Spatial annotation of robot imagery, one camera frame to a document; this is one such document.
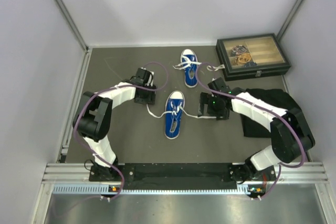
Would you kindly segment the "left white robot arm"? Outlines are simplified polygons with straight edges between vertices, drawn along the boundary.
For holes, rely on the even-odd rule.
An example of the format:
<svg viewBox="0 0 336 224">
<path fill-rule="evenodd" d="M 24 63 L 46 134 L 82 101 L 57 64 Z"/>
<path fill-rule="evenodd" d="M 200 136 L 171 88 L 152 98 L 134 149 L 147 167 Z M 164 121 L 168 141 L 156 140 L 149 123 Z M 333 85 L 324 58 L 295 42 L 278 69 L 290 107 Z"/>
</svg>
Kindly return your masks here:
<svg viewBox="0 0 336 224">
<path fill-rule="evenodd" d="M 82 95 L 72 126 L 75 136 L 81 136 L 92 151 L 91 182 L 109 182 L 119 176 L 118 158 L 108 139 L 112 110 L 131 100 L 154 104 L 155 96 L 154 72 L 145 68 L 106 90 Z"/>
</svg>

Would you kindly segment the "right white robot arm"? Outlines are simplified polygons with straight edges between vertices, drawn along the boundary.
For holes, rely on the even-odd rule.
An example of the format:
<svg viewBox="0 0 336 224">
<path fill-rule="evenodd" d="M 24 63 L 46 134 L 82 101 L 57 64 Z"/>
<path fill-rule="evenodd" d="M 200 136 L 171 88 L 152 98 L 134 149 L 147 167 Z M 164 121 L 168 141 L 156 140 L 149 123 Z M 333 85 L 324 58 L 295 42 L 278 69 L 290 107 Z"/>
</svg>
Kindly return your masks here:
<svg viewBox="0 0 336 224">
<path fill-rule="evenodd" d="M 231 112 L 240 114 L 246 137 L 265 137 L 270 145 L 245 159 L 238 180 L 256 180 L 274 165 L 291 167 L 316 144 L 308 122 L 296 101 L 281 89 L 231 89 L 222 78 L 208 84 L 209 92 L 199 96 L 198 116 L 204 110 L 217 120 L 227 120 Z"/>
</svg>

